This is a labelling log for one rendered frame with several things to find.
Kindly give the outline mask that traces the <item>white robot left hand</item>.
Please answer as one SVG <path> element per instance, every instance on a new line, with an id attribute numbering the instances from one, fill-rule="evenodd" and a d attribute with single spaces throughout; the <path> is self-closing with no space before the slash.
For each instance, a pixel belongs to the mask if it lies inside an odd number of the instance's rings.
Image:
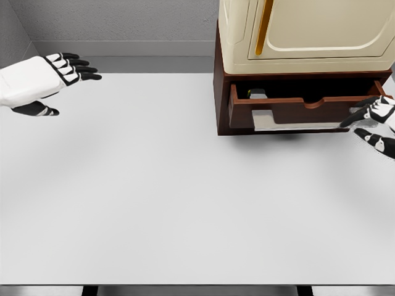
<path id="1" fill-rule="evenodd" d="M 31 117 L 58 116 L 41 100 L 77 82 L 101 79 L 98 69 L 77 54 L 37 55 L 0 70 L 0 107 Z"/>

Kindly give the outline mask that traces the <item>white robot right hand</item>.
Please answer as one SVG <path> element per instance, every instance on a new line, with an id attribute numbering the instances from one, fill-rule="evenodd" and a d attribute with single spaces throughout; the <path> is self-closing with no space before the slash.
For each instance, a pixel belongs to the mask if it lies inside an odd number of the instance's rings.
<path id="1" fill-rule="evenodd" d="M 372 119 L 386 125 L 395 134 L 395 99 L 383 95 L 373 96 L 356 103 L 354 107 L 358 110 L 344 119 L 339 124 L 340 128 L 346 128 L 357 121 Z M 395 160 L 395 138 L 370 133 L 363 128 L 356 128 L 354 133 L 379 153 Z"/>

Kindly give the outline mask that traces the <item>brown wooden drawer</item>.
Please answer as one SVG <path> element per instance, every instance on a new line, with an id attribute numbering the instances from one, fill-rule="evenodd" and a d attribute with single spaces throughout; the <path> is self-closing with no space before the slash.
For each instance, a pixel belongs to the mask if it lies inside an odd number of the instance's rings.
<path id="1" fill-rule="evenodd" d="M 267 99 L 249 99 L 252 88 Z M 377 78 L 237 81 L 231 84 L 230 127 L 251 131 L 337 130 L 363 99 L 383 95 Z"/>

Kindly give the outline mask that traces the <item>cream appliance with door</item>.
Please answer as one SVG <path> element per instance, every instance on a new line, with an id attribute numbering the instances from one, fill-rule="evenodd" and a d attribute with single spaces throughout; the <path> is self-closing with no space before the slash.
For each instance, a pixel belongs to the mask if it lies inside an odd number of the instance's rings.
<path id="1" fill-rule="evenodd" d="M 358 69 L 395 64 L 395 0 L 274 0 L 261 55 L 255 55 L 265 0 L 219 0 L 225 68 L 252 73 L 260 60 L 349 62 Z"/>

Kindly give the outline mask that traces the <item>brown wooden cabinet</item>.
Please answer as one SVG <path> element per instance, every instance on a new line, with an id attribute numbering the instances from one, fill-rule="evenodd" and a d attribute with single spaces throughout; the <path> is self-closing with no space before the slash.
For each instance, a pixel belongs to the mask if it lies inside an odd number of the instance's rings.
<path id="1" fill-rule="evenodd" d="M 230 127 L 229 98 L 231 84 L 237 81 L 261 80 L 304 80 L 304 79 L 333 79 L 333 78 L 377 78 L 382 87 L 393 74 L 391 66 L 386 65 L 382 70 L 369 70 L 367 67 L 358 69 L 349 62 L 337 62 L 333 67 L 325 62 L 324 69 L 309 59 L 290 60 L 260 60 L 253 66 L 252 73 L 232 73 L 225 68 L 223 49 L 220 35 L 216 35 L 214 59 L 214 100 L 217 121 L 217 132 L 220 136 L 236 136 L 251 134 L 293 134 L 293 133 L 340 133 L 337 130 L 287 130 L 287 131 L 251 131 L 250 129 L 233 129 Z"/>

